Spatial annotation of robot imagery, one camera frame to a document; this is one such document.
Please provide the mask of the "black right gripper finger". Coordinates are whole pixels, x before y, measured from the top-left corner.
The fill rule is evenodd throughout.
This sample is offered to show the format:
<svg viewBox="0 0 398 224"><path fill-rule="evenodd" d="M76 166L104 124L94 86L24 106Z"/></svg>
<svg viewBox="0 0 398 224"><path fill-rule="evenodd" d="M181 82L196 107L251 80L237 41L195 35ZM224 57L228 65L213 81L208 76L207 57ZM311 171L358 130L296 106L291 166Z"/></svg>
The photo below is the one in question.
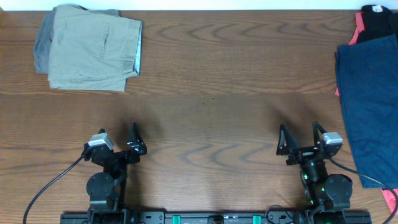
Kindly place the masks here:
<svg viewBox="0 0 398 224"><path fill-rule="evenodd" d="M294 153L297 147L296 141L286 125L281 124L279 128L279 141L277 145L277 156L288 156Z"/></svg>
<svg viewBox="0 0 398 224"><path fill-rule="evenodd" d="M327 131L321 126L318 121L314 121L312 123L312 129L314 145L317 146L321 143L323 139L323 134L327 133Z"/></svg>

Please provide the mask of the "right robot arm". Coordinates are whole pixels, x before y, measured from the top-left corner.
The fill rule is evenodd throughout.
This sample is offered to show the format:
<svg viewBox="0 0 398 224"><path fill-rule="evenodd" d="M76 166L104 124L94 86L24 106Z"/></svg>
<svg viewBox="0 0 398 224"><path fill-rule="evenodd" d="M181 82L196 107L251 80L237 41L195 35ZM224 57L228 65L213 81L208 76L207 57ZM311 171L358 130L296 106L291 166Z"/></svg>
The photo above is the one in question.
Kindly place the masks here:
<svg viewBox="0 0 398 224"><path fill-rule="evenodd" d="M326 160L335 156L343 145L337 132L326 131L318 122L312 124L313 145L299 147L287 126L279 128L278 156L286 156L288 166L300 166L300 180L305 197L311 207L298 215L298 219L314 223L314 216L325 212L339 212L350 208L353 192L352 180L343 174L329 174Z"/></svg>

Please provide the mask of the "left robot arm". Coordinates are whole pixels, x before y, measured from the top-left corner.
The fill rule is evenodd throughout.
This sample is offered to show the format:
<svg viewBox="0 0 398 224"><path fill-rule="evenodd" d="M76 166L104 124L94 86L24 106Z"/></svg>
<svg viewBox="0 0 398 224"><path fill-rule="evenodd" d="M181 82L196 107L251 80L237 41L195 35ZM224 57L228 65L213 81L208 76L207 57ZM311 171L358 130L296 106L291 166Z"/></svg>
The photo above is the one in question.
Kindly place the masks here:
<svg viewBox="0 0 398 224"><path fill-rule="evenodd" d="M114 142L104 129L92 135L84 145L81 154L83 159L103 168L102 172L92 175L86 185L86 191L90 196L90 222L94 222L96 218L124 213L127 166L138 163L140 157L147 154L147 147L136 123L131 124L127 145L130 150L115 152Z"/></svg>

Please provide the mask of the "khaki green shorts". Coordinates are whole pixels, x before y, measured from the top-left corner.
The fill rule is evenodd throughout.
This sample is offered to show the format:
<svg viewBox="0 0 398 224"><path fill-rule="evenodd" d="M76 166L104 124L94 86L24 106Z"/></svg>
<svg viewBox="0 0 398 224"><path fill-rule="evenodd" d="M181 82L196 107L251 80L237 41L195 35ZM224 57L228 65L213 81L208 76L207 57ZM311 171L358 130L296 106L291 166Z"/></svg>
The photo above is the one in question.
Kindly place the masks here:
<svg viewBox="0 0 398 224"><path fill-rule="evenodd" d="M142 21L59 5L48 81L61 90L124 91L140 74Z"/></svg>

